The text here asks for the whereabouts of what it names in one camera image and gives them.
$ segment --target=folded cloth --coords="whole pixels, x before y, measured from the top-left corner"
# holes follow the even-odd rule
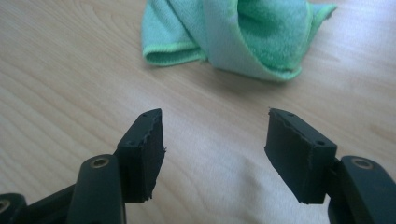
[[[209,60],[249,77],[290,80],[335,8],[305,0],[148,0],[143,57],[162,66]]]

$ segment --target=wooden surface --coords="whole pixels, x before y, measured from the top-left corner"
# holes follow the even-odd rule
[[[0,1],[0,193],[33,203],[75,183],[160,107],[168,152],[129,223],[327,223],[328,201],[298,204],[265,156],[269,107],[396,179],[396,4],[333,2],[301,75],[274,84],[209,63],[146,65],[145,1]]]

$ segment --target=wooden table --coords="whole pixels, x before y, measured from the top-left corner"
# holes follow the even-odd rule
[[[85,160],[161,108],[163,168],[153,199],[127,205],[129,223],[328,222],[328,199],[299,204],[268,161],[270,107],[396,179],[396,4],[333,2],[303,72],[275,84],[209,63],[147,65],[145,1],[2,0],[0,193],[33,203],[75,183]]]

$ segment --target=screw hole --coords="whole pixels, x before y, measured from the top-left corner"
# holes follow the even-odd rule
[[[365,170],[372,170],[374,168],[372,163],[364,159],[353,158],[352,163],[357,167]]]
[[[92,168],[101,168],[108,165],[108,158],[99,158],[91,162]]]
[[[7,199],[1,200],[0,201],[0,214],[6,211],[9,206],[11,205],[11,202]]]
[[[320,145],[320,146],[324,146],[325,145],[325,143],[323,141],[317,141],[317,144]]]

